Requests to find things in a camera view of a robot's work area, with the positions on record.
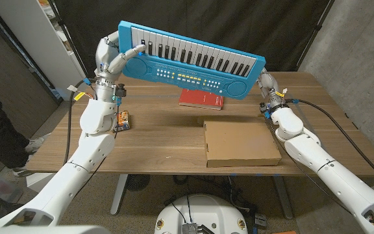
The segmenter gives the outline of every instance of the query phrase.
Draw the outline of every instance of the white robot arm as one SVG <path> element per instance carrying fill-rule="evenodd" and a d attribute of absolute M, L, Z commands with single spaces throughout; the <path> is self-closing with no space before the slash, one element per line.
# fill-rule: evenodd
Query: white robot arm
<path fill-rule="evenodd" d="M 261 103 L 261 111 L 269 113 L 266 116 L 279 125 L 275 135 L 284 142 L 287 153 L 319 176 L 366 233 L 374 233 L 374 190 L 331 157 L 321 147 L 319 138 L 303 127 L 301 119 L 276 92 L 278 88 L 272 85 L 276 81 L 271 75 L 263 72 L 258 82 L 262 85 L 262 95 L 268 90 L 269 96 L 269 103 Z"/>

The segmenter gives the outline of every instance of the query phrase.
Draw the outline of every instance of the person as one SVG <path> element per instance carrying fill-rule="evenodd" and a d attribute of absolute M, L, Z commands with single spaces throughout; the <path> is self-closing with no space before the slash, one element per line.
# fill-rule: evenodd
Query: person
<path fill-rule="evenodd" d="M 3 104 L 0 102 L 0 161 L 12 169 L 16 177 L 29 176 L 32 173 L 27 170 L 26 164 L 47 135 L 34 140 L 25 138 L 15 130 L 2 108 Z"/>

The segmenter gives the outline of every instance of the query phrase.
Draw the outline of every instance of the sneaker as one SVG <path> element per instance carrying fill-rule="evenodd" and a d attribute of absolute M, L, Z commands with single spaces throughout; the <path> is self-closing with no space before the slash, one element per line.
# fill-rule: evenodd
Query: sneaker
<path fill-rule="evenodd" d="M 30 154 L 36 153 L 37 150 L 43 145 L 44 140 L 49 137 L 49 135 L 50 133 L 34 140 L 30 140 L 30 143 L 25 146 L 25 151 Z"/>
<path fill-rule="evenodd" d="M 32 156 L 33 155 L 29 155 L 29 159 L 27 160 L 24 166 L 12 169 L 12 173 L 14 174 L 15 177 L 25 177 L 25 176 L 33 175 L 34 172 L 30 172 L 29 170 L 27 170 L 27 167 L 26 167 L 27 163 L 30 161 Z"/>

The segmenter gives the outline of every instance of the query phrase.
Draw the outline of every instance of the brown cardboard box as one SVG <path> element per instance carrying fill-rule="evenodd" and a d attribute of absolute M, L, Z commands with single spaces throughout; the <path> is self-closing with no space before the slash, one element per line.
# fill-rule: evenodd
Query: brown cardboard box
<path fill-rule="evenodd" d="M 207 167 L 276 166 L 281 155 L 261 117 L 204 118 Z"/>

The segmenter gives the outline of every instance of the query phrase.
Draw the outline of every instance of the yellow tag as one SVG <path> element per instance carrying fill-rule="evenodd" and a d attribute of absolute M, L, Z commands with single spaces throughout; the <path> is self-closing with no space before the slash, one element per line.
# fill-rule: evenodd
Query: yellow tag
<path fill-rule="evenodd" d="M 282 98 L 285 96 L 285 94 L 281 94 L 280 92 L 275 92 L 275 94 L 282 97 Z"/>
<path fill-rule="evenodd" d="M 78 101 L 81 97 L 83 97 L 83 95 L 85 95 L 86 93 L 85 92 L 81 92 L 81 93 L 79 93 L 79 94 L 77 94 L 76 96 L 75 96 L 75 100 L 76 101 Z"/>

